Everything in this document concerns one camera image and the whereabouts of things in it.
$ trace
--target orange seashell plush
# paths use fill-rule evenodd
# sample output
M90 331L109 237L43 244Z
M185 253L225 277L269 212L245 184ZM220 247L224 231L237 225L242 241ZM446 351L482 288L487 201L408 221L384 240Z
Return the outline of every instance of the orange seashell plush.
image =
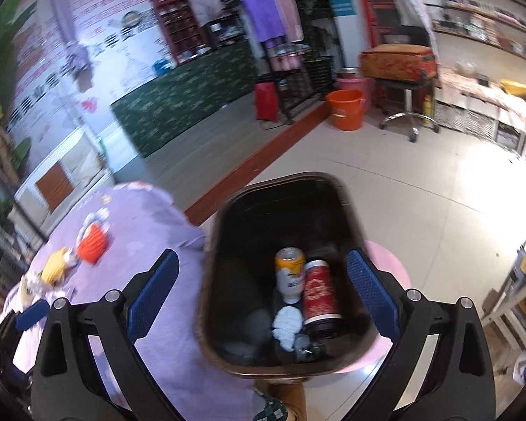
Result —
M107 235L96 223L92 223L88 226L76 249L78 258L87 263L95 264L105 253L105 250L107 250Z

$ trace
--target pink towel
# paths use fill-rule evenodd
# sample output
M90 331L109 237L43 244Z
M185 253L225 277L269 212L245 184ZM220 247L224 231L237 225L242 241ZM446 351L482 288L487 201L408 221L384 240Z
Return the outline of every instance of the pink towel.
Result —
M304 33L300 24L296 0L275 0L275 5L281 17L287 40L290 42L302 41Z

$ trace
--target teal sign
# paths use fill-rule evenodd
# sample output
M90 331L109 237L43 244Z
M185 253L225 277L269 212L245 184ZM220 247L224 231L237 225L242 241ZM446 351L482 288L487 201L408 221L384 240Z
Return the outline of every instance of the teal sign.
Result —
M343 15L356 15L355 6L353 0L329 0L333 15L335 17L341 17Z

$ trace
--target black chair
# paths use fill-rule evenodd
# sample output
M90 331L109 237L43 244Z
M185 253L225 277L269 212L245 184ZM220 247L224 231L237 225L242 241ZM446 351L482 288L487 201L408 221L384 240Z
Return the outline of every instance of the black chair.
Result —
M418 46L427 46L430 47L430 38L429 33L427 30L425 30L422 27L412 27L407 25L401 25L395 29L392 30L390 35L399 35L399 36L407 36L406 43L407 44L416 44ZM409 136L409 140L411 142L416 142L417 137L419 136L419 126L417 124L417 118L428 120L432 123L432 129L435 133L438 133L440 131L440 126L438 123L436 123L435 119L433 119L430 116L419 114L417 112L413 112L413 90L417 90L422 87L426 86L432 86L433 79L428 79L421 82L404 82L404 81L389 81L386 79L376 79L376 84L388 87L388 88L396 88L396 89L402 89L405 93L405 111L404 112L398 112L397 114L390 115L386 117L382 122L380 123L380 128L384 129L386 125L391 122L392 120L395 120L400 117L407 116L409 117L411 121L411 134ZM435 100L433 98L432 100L433 109L435 106Z

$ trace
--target pink round mat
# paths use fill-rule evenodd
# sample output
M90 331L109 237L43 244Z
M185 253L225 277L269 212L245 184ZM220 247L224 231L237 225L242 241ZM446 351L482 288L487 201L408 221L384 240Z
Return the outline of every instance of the pink round mat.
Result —
M405 267L403 267L403 264L391 251L382 247L382 245L378 245L371 241L366 241L366 248L370 259L378 269L392 274L403 289L411 288L411 280L409 279ZM390 348L391 340L378 335L376 340L372 343L372 346L358 361L349 365L349 367L338 370L336 373L352 372L353 370L362 369L365 365L378 361L389 351Z

